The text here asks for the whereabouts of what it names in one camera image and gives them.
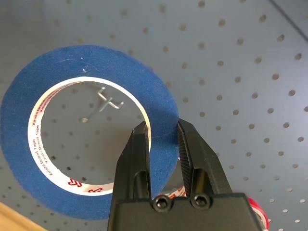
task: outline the screw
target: screw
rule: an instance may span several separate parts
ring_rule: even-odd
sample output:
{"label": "screw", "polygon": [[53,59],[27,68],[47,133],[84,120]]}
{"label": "screw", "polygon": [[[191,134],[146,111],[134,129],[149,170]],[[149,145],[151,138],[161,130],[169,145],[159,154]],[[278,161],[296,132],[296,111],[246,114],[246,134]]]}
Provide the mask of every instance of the screw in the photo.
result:
{"label": "screw", "polygon": [[165,213],[168,212],[172,207],[172,201],[169,197],[165,195],[160,195],[154,198],[153,200],[153,208],[156,212]]}
{"label": "screw", "polygon": [[191,204],[196,209],[208,209],[210,207],[210,198],[204,193],[198,193],[191,200]]}

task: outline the metal hook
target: metal hook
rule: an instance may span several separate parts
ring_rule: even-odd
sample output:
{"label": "metal hook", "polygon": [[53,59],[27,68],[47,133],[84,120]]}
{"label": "metal hook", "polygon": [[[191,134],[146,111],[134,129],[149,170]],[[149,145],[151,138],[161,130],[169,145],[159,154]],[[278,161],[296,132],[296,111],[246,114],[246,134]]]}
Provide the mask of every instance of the metal hook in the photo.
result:
{"label": "metal hook", "polygon": [[82,118],[81,119],[82,123],[89,122],[94,117],[95,114],[104,110],[108,104],[114,107],[115,109],[119,109],[124,104],[124,102],[116,103],[112,101],[112,97],[107,98],[106,96],[104,96],[103,91],[105,89],[106,89],[105,87],[101,87],[101,89],[97,92],[99,97],[103,100],[103,103],[94,112],[92,112],[88,117]]}

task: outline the tape roll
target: tape roll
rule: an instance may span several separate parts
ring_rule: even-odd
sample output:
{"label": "tape roll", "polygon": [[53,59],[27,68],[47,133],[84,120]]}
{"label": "tape roll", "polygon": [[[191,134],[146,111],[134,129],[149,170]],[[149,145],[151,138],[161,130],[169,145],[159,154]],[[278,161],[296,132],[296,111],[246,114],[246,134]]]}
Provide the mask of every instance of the tape roll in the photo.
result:
{"label": "tape roll", "polygon": [[1,147],[18,182],[47,207],[81,219],[109,216],[113,184],[87,185],[65,176],[43,148],[41,118],[61,89],[82,81],[111,85],[129,96],[148,125],[152,194],[160,193],[178,160],[178,110],[159,77],[132,57],[109,48],[59,48],[27,65],[5,93]]}

